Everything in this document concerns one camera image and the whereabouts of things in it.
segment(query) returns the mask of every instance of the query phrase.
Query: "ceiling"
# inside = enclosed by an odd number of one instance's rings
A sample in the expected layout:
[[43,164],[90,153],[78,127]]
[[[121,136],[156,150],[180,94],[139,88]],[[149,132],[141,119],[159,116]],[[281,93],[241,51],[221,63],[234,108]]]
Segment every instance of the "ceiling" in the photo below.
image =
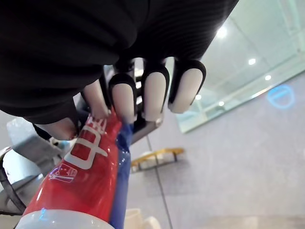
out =
[[202,57],[207,69],[202,98],[178,115],[179,122],[219,101],[237,106],[304,71],[304,12],[305,0],[240,0]]

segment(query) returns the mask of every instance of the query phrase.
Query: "ceiling light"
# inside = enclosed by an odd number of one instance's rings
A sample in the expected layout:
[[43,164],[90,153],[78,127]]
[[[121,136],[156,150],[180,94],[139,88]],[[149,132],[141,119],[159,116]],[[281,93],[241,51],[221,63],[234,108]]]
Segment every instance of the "ceiling light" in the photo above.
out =
[[220,29],[217,31],[216,34],[216,36],[219,38],[224,38],[226,35],[227,35],[227,29],[224,26],[220,27]]
[[218,105],[219,106],[223,106],[224,105],[224,101],[219,101]]
[[138,97],[137,98],[137,101],[136,101],[136,104],[138,105],[138,104],[140,104],[142,102],[142,97]]
[[265,80],[271,80],[271,75],[265,76]]
[[252,58],[248,61],[249,65],[253,65],[253,64],[255,64],[255,62],[256,62],[256,59],[254,59],[254,58]]
[[201,95],[200,95],[200,94],[197,94],[196,97],[195,97],[195,99],[201,100]]
[[142,86],[141,81],[135,83],[135,87],[139,89]]
[[137,69],[137,68],[135,68],[135,69],[134,69],[134,76],[135,76],[135,77],[142,76],[142,75],[143,75],[143,72],[144,72],[143,69]]

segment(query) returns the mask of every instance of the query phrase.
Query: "robotic hand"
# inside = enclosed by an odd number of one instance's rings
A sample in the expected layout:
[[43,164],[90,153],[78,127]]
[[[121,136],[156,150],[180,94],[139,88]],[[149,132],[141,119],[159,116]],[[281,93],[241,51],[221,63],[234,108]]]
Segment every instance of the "robotic hand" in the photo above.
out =
[[[238,0],[4,0],[0,17],[0,109],[57,139],[78,135],[72,97],[82,92],[95,118],[113,105],[128,123],[155,121],[169,88],[165,59],[175,58],[168,107],[183,113],[203,85],[199,59]],[[142,87],[133,59],[144,59]],[[106,82],[103,66],[114,65]]]

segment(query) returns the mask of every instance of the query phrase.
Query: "gray floor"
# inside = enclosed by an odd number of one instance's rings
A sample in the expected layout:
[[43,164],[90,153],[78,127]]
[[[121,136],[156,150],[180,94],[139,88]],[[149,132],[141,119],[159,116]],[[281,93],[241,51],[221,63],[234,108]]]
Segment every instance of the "gray floor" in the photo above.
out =
[[[295,96],[290,108],[273,107],[263,94],[184,135],[166,112],[149,139],[154,150],[186,150],[178,163],[158,168],[172,226],[155,170],[131,175],[128,206],[156,216],[164,229],[209,228],[217,217],[303,218],[305,77],[286,84]],[[147,150],[146,139],[131,147],[134,158]]]

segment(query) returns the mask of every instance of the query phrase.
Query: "yellow bench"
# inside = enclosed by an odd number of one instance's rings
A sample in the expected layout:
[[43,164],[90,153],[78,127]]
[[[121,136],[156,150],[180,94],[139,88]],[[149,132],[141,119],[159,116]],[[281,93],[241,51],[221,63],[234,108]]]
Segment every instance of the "yellow bench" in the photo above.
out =
[[154,151],[152,153],[146,154],[146,155],[144,155],[144,156],[142,156],[140,158],[137,158],[137,159],[133,160],[132,163],[131,163],[131,167],[132,168],[133,167],[138,167],[141,162],[144,162],[144,161],[150,159],[151,157],[155,157],[156,161],[158,162],[157,156],[161,155],[161,154],[166,154],[166,153],[172,153],[173,156],[174,156],[175,161],[177,161],[177,155],[178,154],[182,154],[183,152],[184,152],[183,148],[165,148],[165,149],[160,149],[160,150]]

